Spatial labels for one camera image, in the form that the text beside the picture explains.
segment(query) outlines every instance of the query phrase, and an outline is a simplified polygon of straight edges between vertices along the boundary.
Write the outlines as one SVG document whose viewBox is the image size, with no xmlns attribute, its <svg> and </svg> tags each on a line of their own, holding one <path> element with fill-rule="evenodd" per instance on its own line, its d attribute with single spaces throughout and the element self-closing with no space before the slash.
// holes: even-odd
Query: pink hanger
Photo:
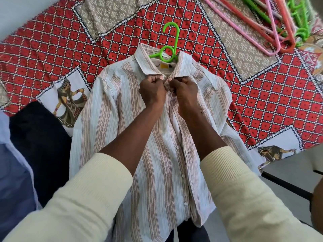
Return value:
<svg viewBox="0 0 323 242">
<path fill-rule="evenodd" d="M 259 44 L 256 40 L 254 40 L 247 33 L 245 33 L 241 28 L 239 28 L 235 23 L 233 23 L 225 14 L 223 14 L 213 3 L 211 3 L 210 0 L 204 0 L 204 1 L 214 10 L 214 12 L 216 12 L 217 15 L 219 15 L 222 19 L 224 19 L 224 21 L 226 21 L 229 25 L 231 25 L 232 28 L 234 28 L 237 32 L 239 32 L 242 36 L 244 36 L 248 41 L 250 41 L 255 47 L 257 47 L 264 54 L 266 54 L 268 56 L 273 56 L 273 55 L 276 55 L 280 51 L 281 44 L 280 44 L 278 33 L 276 30 L 273 12 L 272 12 L 269 0 L 265 0 L 265 1 L 267 4 L 267 7 L 268 7 L 268 14 L 269 14 L 269 18 L 271 20 L 272 33 L 274 35 L 275 40 L 273 40 L 271 37 L 269 37 L 263 31 L 263 27 L 260 27 L 258 25 L 258 23 L 249 19 L 248 17 L 244 16 L 236 7 L 232 6 L 231 3 L 229 3 L 227 0 L 215 0 L 215 1 L 217 3 L 223 5 L 225 8 L 229 9 L 230 11 L 232 11 L 236 16 L 238 16 L 240 19 L 242 19 L 247 24 L 249 24 L 251 27 L 253 27 L 255 30 L 257 30 L 262 35 L 262 37 L 264 37 L 267 41 L 269 41 L 271 44 L 275 45 L 276 50 L 273 52 L 268 51 L 261 44 Z"/>
</svg>

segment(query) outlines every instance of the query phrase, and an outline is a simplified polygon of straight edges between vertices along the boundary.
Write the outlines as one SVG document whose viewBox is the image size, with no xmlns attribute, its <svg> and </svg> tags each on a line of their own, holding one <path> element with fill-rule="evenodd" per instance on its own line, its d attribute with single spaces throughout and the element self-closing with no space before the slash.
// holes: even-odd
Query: white striped shirt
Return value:
<svg viewBox="0 0 323 242">
<path fill-rule="evenodd" d="M 162 74 L 156 67 L 158 60 L 148 57 L 153 52 L 159 49 L 140 44 L 135 55 L 107 66 L 95 80 L 90 98 L 74 126 L 70 178 L 145 108 L 139 83 L 146 75 Z M 208 121 L 244 162 L 258 172 L 241 138 L 226 123 L 232 101 L 226 82 L 184 52 L 178 53 L 177 65 L 172 65 L 164 76 L 189 76 L 197 83 L 198 103 Z M 165 241 L 175 227 L 190 217 L 196 226 L 203 225 L 215 205 L 199 165 L 188 127 L 178 114 L 178 101 L 168 93 L 132 187 L 116 214 L 112 240 Z"/>
</svg>

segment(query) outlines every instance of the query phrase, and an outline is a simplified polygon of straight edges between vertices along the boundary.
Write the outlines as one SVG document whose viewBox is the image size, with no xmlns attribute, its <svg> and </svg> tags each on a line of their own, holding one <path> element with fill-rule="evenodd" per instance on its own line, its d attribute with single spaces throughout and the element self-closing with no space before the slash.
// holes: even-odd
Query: cream sweater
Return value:
<svg viewBox="0 0 323 242">
<path fill-rule="evenodd" d="M 231 241 L 323 241 L 230 147 L 210 153 L 200 168 Z M 125 166 L 97 153 L 44 209 L 29 214 L 4 241 L 104 241 L 131 184 Z"/>
</svg>

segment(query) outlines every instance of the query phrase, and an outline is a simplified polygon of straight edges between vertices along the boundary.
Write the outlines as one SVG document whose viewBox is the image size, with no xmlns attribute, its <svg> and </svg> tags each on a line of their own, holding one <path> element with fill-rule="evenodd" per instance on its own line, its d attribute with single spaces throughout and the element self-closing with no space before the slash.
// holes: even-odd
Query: shirt collar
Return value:
<svg viewBox="0 0 323 242">
<path fill-rule="evenodd" d="M 145 75 L 162 74 L 149 58 L 149 55 L 153 54 L 153 52 L 159 51 L 160 49 L 151 47 L 147 44 L 139 44 L 137 50 L 135 51 L 135 59 Z M 163 57 L 165 57 L 165 59 L 171 58 L 166 53 Z M 188 55 L 185 52 L 179 51 L 177 53 L 177 57 L 177 65 L 170 77 L 175 78 L 189 76 L 191 73 L 192 56 Z"/>
</svg>

